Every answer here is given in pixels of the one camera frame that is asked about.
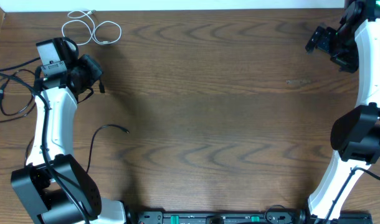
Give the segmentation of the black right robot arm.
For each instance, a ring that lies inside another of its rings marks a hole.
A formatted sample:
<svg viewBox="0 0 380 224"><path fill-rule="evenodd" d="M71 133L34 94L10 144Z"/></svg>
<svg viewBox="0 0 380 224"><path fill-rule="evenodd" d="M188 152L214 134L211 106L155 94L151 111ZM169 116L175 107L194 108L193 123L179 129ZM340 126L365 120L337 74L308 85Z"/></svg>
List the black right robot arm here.
<svg viewBox="0 0 380 224"><path fill-rule="evenodd" d="M293 222L372 223L368 213L341 208L362 174L380 181L369 171L380 158L380 0L346 1L340 26L319 26L310 37L305 50L315 49L342 72L359 73L358 97L354 109L334 122L329 166Z"/></svg>

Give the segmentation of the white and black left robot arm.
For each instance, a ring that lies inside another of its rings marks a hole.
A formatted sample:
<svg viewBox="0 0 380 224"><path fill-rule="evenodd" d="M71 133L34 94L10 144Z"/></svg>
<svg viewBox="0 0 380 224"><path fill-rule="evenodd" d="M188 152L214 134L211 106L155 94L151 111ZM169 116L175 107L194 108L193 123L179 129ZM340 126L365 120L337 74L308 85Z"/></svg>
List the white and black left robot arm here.
<svg viewBox="0 0 380 224"><path fill-rule="evenodd" d="M29 87L37 107L32 149L11 185L34 223L126 223L122 202L103 198L74 158L78 96L91 91L103 71L77 44L59 37L36 45L42 61Z"/></svg>

